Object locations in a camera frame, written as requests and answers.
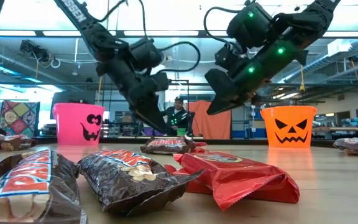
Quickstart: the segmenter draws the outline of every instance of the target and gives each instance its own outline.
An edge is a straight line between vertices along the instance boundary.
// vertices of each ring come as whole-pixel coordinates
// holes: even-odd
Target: orange bucket
[[[276,106],[261,111],[269,147],[310,147],[313,106]]]

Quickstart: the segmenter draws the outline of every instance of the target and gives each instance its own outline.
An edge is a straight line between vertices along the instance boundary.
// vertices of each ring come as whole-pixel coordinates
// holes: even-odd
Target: orange curtain
[[[196,113],[193,121],[194,135],[202,134],[204,139],[230,139],[231,111],[208,115],[206,110],[210,104],[203,100],[189,104],[189,111]]]

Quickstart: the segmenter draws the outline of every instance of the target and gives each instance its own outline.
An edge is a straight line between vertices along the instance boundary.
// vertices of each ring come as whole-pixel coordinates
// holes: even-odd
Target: person
[[[183,108],[183,98],[178,96],[175,98],[174,106],[161,111],[162,116],[167,116],[168,136],[177,136],[178,128],[186,128],[188,126],[187,111]]]

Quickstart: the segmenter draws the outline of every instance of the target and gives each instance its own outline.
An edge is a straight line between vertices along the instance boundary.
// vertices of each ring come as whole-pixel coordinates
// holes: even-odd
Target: hat
[[[175,101],[180,101],[180,102],[183,103],[183,98],[182,98],[181,96],[177,96],[177,97],[175,98]]]

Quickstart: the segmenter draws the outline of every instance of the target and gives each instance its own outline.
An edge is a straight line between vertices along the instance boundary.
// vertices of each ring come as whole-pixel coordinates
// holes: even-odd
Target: green led light
[[[285,48],[280,47],[280,48],[277,50],[277,52],[278,52],[279,54],[282,54],[282,53],[284,53],[284,50],[285,50]]]
[[[255,68],[254,68],[254,67],[248,68],[248,72],[249,72],[249,73],[253,73],[254,71],[255,71]]]

